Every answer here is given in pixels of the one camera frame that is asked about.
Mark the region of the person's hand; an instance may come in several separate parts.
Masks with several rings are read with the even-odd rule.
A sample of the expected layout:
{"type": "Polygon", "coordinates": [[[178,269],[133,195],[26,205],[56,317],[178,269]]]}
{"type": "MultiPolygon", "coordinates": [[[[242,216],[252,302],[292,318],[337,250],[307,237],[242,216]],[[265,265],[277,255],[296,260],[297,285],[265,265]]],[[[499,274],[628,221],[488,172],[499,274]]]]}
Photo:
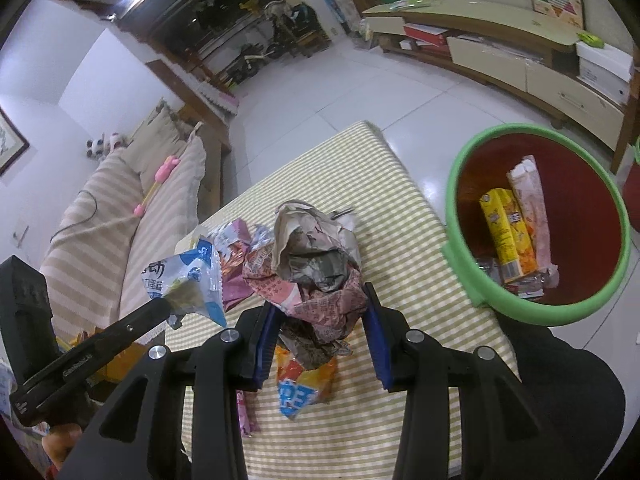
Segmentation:
{"type": "Polygon", "coordinates": [[[51,426],[49,433],[41,439],[43,451],[57,470],[61,470],[67,456],[73,451],[81,436],[81,426],[64,424],[51,426]]]}

